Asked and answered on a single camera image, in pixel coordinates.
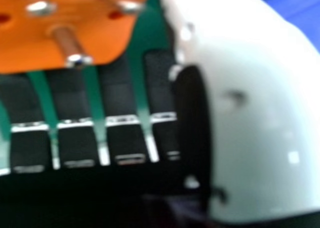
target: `small hole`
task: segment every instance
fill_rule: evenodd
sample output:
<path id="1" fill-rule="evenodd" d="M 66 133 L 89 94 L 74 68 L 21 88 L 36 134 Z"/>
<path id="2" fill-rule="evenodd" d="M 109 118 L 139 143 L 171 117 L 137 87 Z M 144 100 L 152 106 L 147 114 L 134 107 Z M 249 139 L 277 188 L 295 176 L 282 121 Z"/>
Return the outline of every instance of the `small hole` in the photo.
<path id="1" fill-rule="evenodd" d="M 108 17 L 115 20 L 124 17 L 124 14 L 119 11 L 113 11 L 108 15 Z"/>
<path id="2" fill-rule="evenodd" d="M 11 20 L 11 16 L 7 13 L 0 13 L 0 25 L 3 25 Z"/>

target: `metal pin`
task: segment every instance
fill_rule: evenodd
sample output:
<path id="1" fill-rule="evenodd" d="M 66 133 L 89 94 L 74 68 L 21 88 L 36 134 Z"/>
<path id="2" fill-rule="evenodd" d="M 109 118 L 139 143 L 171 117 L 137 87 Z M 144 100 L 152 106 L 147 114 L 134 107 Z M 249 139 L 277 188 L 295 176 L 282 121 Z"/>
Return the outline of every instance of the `metal pin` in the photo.
<path id="1" fill-rule="evenodd" d="M 67 68 L 84 68 L 92 65 L 93 59 L 87 55 L 74 33 L 67 27 L 58 27 L 52 32 L 53 37 L 65 56 Z"/>
<path id="2" fill-rule="evenodd" d="M 55 3 L 50 0 L 28 0 L 30 4 L 26 6 L 27 12 L 32 16 L 47 16 L 54 13 L 57 9 Z"/>
<path id="3" fill-rule="evenodd" d="M 116 5 L 122 13 L 136 14 L 145 8 L 144 4 L 137 0 L 109 0 Z"/>

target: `orange plastic part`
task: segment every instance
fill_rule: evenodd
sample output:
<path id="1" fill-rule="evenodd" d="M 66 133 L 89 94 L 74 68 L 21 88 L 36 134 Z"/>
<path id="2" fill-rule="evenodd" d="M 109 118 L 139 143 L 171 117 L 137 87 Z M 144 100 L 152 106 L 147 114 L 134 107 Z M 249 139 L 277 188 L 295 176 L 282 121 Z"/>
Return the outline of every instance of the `orange plastic part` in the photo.
<path id="1" fill-rule="evenodd" d="M 109 0 L 50 0 L 57 11 L 36 17 L 26 12 L 30 1 L 0 0 L 0 73 L 63 68 L 51 35 L 56 26 L 71 28 L 94 64 L 111 62 L 124 52 L 137 17 Z"/>

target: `black rubber pad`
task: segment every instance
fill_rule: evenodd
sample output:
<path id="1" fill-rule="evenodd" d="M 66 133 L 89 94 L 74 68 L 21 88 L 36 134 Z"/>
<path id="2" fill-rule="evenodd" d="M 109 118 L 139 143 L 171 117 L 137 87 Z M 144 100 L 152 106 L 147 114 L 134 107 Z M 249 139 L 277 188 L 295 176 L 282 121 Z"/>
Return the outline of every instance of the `black rubber pad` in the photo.
<path id="1" fill-rule="evenodd" d="M 130 68 L 125 55 L 107 65 L 97 66 L 104 113 L 107 116 L 136 114 Z"/>
<path id="2" fill-rule="evenodd" d="M 52 169 L 51 145 L 47 131 L 12 133 L 10 148 L 12 173 L 38 173 Z"/>
<path id="3" fill-rule="evenodd" d="M 90 105 L 80 70 L 46 71 L 59 120 L 90 117 Z"/>
<path id="4" fill-rule="evenodd" d="M 62 168 L 92 167 L 100 164 L 93 127 L 59 129 L 58 142 Z"/>
<path id="5" fill-rule="evenodd" d="M 34 87 L 26 74 L 0 75 L 0 100 L 11 123 L 43 121 Z"/>
<path id="6" fill-rule="evenodd" d="M 177 143 L 177 122 L 160 122 L 152 126 L 154 140 L 161 160 L 180 159 Z"/>
<path id="7" fill-rule="evenodd" d="M 149 161 L 141 125 L 108 127 L 107 141 L 111 163 L 113 164 L 119 164 L 119 161 L 122 160 L 119 156 L 131 154 L 143 154 L 145 161 Z"/>
<path id="8" fill-rule="evenodd" d="M 151 113 L 174 111 L 169 70 L 175 64 L 169 50 L 148 51 L 144 56 L 144 70 Z"/>

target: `glossy white surface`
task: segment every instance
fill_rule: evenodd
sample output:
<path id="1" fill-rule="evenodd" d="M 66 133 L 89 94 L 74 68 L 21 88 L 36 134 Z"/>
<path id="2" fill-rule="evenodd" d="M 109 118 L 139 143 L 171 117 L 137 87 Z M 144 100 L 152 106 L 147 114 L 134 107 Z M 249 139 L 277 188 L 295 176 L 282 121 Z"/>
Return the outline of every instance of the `glossy white surface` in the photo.
<path id="1" fill-rule="evenodd" d="M 211 218 L 239 224 L 320 211 L 316 49 L 261 0 L 161 1 L 179 62 L 198 65 L 207 90 L 211 185 L 228 197 L 211 198 Z"/>

